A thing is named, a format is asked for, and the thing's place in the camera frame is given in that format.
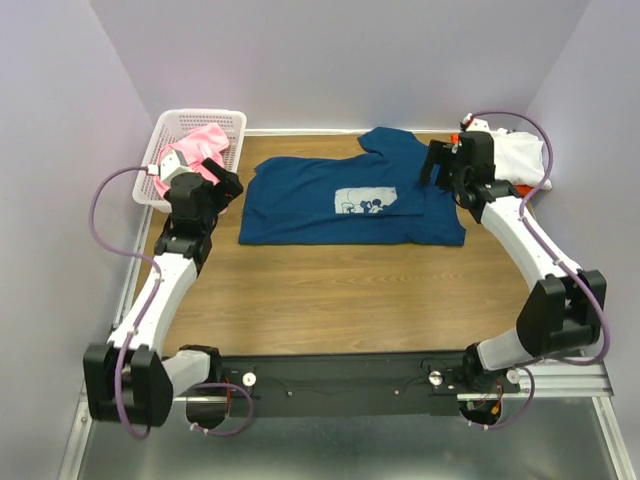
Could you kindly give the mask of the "dark blue printed t-shirt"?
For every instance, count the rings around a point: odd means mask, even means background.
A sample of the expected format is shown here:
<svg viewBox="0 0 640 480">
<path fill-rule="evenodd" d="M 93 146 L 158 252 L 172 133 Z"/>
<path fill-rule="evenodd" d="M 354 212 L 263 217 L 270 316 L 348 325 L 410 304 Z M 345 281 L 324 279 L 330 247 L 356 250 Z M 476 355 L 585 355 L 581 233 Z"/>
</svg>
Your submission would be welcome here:
<svg viewBox="0 0 640 480">
<path fill-rule="evenodd" d="M 450 194 L 419 175 L 428 148 L 414 134 L 377 127 L 347 159 L 272 157 L 249 182 L 242 245 L 440 245 L 466 230 Z"/>
</svg>

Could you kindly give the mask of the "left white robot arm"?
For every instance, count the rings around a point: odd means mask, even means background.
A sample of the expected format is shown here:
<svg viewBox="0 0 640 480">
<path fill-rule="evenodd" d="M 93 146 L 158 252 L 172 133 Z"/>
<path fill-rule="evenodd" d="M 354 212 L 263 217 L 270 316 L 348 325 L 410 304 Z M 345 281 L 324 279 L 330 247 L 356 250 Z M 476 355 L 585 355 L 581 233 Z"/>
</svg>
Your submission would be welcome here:
<svg viewBox="0 0 640 480">
<path fill-rule="evenodd" d="M 187 345 L 170 358 L 162 354 L 177 309 L 211 252 L 219 215 L 243 191 L 236 173 L 211 158 L 202 166 L 203 173 L 182 161 L 168 168 L 164 197 L 171 211 L 154 252 L 129 254 L 149 264 L 149 275 L 108 340 L 89 345 L 83 356 L 91 417 L 118 422 L 135 438 L 162 426 L 180 394 L 194 388 L 209 395 L 226 385 L 214 347 Z"/>
</svg>

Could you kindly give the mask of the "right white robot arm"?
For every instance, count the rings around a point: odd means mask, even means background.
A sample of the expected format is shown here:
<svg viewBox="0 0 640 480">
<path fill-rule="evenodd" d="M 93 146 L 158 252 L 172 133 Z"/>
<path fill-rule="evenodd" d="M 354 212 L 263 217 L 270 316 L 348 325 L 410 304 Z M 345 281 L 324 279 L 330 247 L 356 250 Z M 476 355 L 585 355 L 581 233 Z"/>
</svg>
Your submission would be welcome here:
<svg viewBox="0 0 640 480">
<path fill-rule="evenodd" d="M 509 370 L 544 358 L 573 365 L 603 359 L 610 347 L 604 276 L 565 255 L 529 213 L 517 188 L 496 178 L 489 133 L 463 131 L 454 142 L 431 141 L 419 182 L 451 194 L 500 242 L 529 289 L 512 329 L 466 348 L 457 374 L 467 389 L 483 391 Z M 601 350 L 592 360 L 566 355 L 594 344 Z"/>
</svg>

